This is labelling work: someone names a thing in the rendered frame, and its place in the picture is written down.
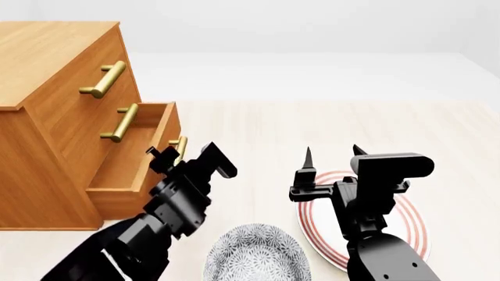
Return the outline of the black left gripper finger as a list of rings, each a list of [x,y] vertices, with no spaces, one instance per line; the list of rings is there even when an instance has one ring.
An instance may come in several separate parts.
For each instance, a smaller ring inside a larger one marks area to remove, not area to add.
[[[151,154],[153,159],[149,163],[149,168],[157,174],[169,175],[170,171],[175,166],[174,162],[180,156],[180,153],[175,147],[169,146],[163,151],[159,151],[155,147],[150,147],[146,154]]]

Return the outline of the wooden drawer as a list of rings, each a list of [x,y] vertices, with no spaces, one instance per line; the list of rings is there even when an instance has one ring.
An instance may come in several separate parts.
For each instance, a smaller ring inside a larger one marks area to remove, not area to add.
[[[121,119],[120,107],[140,98],[129,69],[125,69],[103,98],[79,92],[96,86],[106,75],[103,65],[127,62],[127,52],[118,27],[100,37],[43,85],[34,98],[35,116],[56,147],[64,153],[78,148],[109,149],[111,140],[100,138]]]
[[[150,170],[153,159],[146,154],[155,147],[169,147],[169,140],[180,135],[177,105],[170,103],[140,103],[137,115],[119,143],[112,143],[87,195],[104,220],[126,219],[142,212],[149,201],[149,191],[163,179]]]
[[[55,144],[66,160],[76,185],[86,189],[112,147],[100,133],[115,130],[123,115],[116,110],[141,102],[128,67],[104,98],[80,94],[80,87],[92,87],[104,76],[101,65],[92,66],[84,81],[65,82],[47,98],[38,114],[43,116]]]

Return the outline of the wooden drawer front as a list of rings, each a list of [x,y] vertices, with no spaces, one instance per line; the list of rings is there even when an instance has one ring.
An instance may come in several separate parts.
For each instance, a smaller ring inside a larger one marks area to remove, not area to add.
[[[129,69],[125,69],[103,98],[79,92],[96,86],[106,75],[103,65],[127,62],[127,52],[118,27],[100,37],[43,85],[34,98],[35,116],[56,147],[64,153],[78,148],[109,149],[111,140],[100,138],[121,119],[120,107],[140,98]]]
[[[123,115],[116,110],[141,102],[128,67],[104,98],[80,94],[80,87],[92,87],[104,76],[101,65],[92,66],[84,81],[65,82],[47,98],[38,114],[43,116],[55,144],[66,160],[76,185],[86,189],[112,147],[100,133],[115,130]]]

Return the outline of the wooden three-drawer cabinet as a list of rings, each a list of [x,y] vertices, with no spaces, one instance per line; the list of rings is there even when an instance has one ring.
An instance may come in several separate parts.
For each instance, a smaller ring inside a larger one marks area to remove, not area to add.
[[[107,221],[87,195],[89,185],[83,189],[71,179],[32,101],[113,27],[120,32],[119,23],[108,21],[0,22],[0,230],[93,230]],[[149,103],[141,99],[127,58],[138,105]]]

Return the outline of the white plate with red rings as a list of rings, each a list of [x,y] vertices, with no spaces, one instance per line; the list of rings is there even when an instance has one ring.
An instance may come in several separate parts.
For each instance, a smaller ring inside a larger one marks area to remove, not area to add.
[[[384,219],[384,233],[397,236],[426,261],[431,241],[423,217],[403,194],[394,196],[395,206]],[[347,271],[348,241],[343,238],[334,207],[328,198],[299,202],[296,205],[298,224],[307,241],[318,254],[341,271]]]

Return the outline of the grey floral patterned bowl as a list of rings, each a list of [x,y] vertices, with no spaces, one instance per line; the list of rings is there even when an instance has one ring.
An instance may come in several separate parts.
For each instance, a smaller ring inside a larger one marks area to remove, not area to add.
[[[236,226],[207,254],[202,281],[312,281],[309,261],[288,233],[262,223]]]

